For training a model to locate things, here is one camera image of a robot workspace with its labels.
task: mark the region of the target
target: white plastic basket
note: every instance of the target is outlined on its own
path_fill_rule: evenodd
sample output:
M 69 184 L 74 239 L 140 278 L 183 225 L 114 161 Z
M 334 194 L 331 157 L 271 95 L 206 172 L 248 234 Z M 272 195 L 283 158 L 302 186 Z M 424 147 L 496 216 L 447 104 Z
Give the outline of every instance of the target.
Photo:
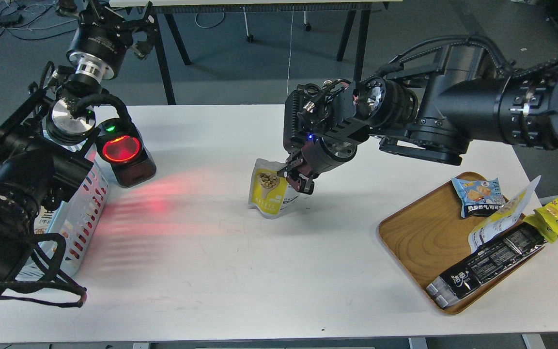
M 77 151 L 81 145 L 65 146 L 68 150 Z M 95 149 L 88 154 L 90 159 L 95 156 Z M 62 271 L 73 276 L 83 261 L 93 232 L 107 203 L 109 184 L 102 176 L 99 166 L 95 163 L 79 190 L 68 203 L 62 203 L 53 212 L 42 207 L 34 221 L 36 234 L 59 233 L 66 239 L 66 253 L 62 261 Z M 51 258 L 56 244 L 53 241 L 40 243 L 40 248 Z M 36 264 L 29 259 L 22 268 L 17 280 L 37 280 L 43 273 Z

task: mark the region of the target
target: blue snack package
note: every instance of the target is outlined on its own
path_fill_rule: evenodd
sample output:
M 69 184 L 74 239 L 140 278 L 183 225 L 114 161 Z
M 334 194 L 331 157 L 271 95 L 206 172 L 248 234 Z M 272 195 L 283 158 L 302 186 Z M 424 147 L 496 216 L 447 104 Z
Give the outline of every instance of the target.
M 460 216 L 487 217 L 505 204 L 505 197 L 501 194 L 498 178 L 492 181 L 465 181 L 452 178 L 451 183 L 462 201 Z

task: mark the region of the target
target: wooden tray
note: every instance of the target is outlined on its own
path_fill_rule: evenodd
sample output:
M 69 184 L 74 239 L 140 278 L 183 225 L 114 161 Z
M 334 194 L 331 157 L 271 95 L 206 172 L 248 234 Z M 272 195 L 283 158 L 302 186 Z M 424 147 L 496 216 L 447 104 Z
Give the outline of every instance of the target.
M 485 180 L 475 172 L 464 172 L 457 178 L 468 181 Z M 462 219 L 460 208 L 456 190 L 449 181 L 378 225 L 382 241 L 437 309 L 440 307 L 430 298 L 425 287 L 442 272 L 471 254 L 468 243 L 469 233 L 485 219 L 485 217 Z M 450 315 L 465 310 L 525 261 L 480 287 L 459 303 L 440 310 Z

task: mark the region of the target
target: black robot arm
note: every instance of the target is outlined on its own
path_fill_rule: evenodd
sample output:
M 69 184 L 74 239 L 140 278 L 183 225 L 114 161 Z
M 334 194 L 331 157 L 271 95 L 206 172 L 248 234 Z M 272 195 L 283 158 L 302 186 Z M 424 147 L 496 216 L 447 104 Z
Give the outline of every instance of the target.
M 443 44 L 406 57 L 434 42 Z M 432 63 L 405 68 L 429 54 Z M 299 86 L 286 101 L 283 175 L 311 194 L 313 179 L 353 159 L 369 137 L 383 152 L 450 165 L 474 139 L 558 149 L 558 58 L 512 66 L 488 38 L 438 37 L 363 81 Z
M 49 62 L 40 84 L 30 85 L 29 98 L 0 126 L 0 300 L 13 298 L 3 295 L 6 289 L 32 293 L 52 288 L 79 299 L 64 303 L 14 299 L 59 307 L 83 305 L 86 290 L 60 270 L 66 240 L 58 233 L 35 234 L 33 222 L 40 206 L 56 210 L 79 190 L 93 166 L 87 156 L 91 146 L 97 146 L 124 187 L 155 174 L 154 161 L 126 105 L 100 85 L 118 75 L 127 49 L 140 58 L 152 50 L 157 29 L 150 9 L 148 3 L 140 20 L 126 21 L 96 0 L 89 0 L 80 13 L 73 1 L 58 2 L 58 13 L 79 20 L 67 53 L 74 68 L 56 68 Z M 148 39 L 133 44 L 137 31 L 146 32 Z M 118 118 L 97 125 L 93 106 L 105 104 L 115 107 Z M 71 151 L 63 145 L 80 146 Z M 55 242 L 53 256 L 42 250 L 43 241 Z M 36 281 L 17 281 L 29 258 L 43 275 Z

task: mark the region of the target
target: desk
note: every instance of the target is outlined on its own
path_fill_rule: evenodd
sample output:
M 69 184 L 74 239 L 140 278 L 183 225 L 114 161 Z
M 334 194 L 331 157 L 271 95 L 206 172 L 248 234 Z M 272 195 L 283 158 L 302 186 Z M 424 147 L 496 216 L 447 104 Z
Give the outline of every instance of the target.
M 382 153 L 370 140 L 319 177 L 312 196 L 267 220 L 248 208 L 248 187 L 256 158 L 286 157 L 283 106 L 129 110 L 158 173 L 113 188 L 75 276 L 88 288 L 86 305 L 0 301 L 0 343 L 558 332 L 558 243 L 447 316 L 376 230 L 464 171 L 498 176 L 514 195 L 528 180 L 511 146 L 473 142 L 458 167 Z M 529 207 L 538 205 L 533 197 Z
M 359 33 L 356 44 L 356 58 L 354 80 L 361 80 L 363 73 L 363 60 L 365 58 L 365 44 L 367 41 L 367 32 L 370 22 L 370 12 L 372 2 L 382 2 L 388 7 L 388 0 L 243 0 L 238 4 L 233 4 L 230 0 L 157 0 L 153 1 L 153 9 L 155 13 L 162 13 L 168 23 L 169 30 L 172 33 L 173 40 L 180 52 L 180 57 L 184 65 L 190 65 L 191 60 L 184 47 L 184 41 L 180 35 L 174 13 L 227 13 L 237 12 L 244 13 L 245 26 L 247 29 L 247 40 L 253 40 L 253 36 L 248 32 L 247 12 L 277 12 L 277 11 L 330 11 L 330 10 L 346 10 L 348 11 L 346 22 L 341 34 L 341 41 L 337 51 L 336 60 L 343 61 L 343 55 L 348 44 L 348 37 L 354 22 L 357 10 L 361 10 L 361 19 L 359 22 Z M 143 7 L 148 3 L 147 0 L 109 0 L 111 7 Z M 156 56 L 161 69 L 161 78 L 165 89 L 165 95 L 169 105 L 175 105 L 175 96 L 173 95 L 173 87 L 171 85 L 171 75 L 165 49 L 162 42 L 162 36 L 159 32 L 158 40 L 155 43 Z

